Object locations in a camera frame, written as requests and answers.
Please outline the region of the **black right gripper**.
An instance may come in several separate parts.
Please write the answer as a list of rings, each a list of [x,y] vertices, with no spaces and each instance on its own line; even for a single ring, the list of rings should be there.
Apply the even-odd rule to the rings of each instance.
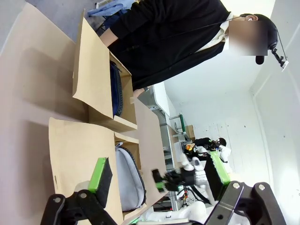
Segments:
[[[195,184],[194,170],[172,170],[167,172],[163,178],[158,169],[153,169],[152,176],[156,183],[156,188],[160,193],[165,192],[165,188],[169,191],[178,191],[179,186],[191,186]]]

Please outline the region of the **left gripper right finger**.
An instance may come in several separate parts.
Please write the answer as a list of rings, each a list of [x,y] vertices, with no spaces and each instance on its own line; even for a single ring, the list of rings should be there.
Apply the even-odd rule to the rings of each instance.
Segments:
[[[227,225],[235,212],[243,212],[252,225],[284,223],[284,216],[268,183],[259,182],[249,187],[244,182],[230,181],[215,151],[207,155],[205,173],[217,201],[206,225]]]

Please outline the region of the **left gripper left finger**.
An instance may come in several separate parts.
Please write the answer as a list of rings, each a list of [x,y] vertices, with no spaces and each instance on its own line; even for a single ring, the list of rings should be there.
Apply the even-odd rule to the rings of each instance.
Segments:
[[[99,158],[86,189],[75,191],[68,198],[62,194],[48,198],[41,224],[76,225],[87,219],[92,225],[115,225],[105,210],[112,177],[109,158]]]

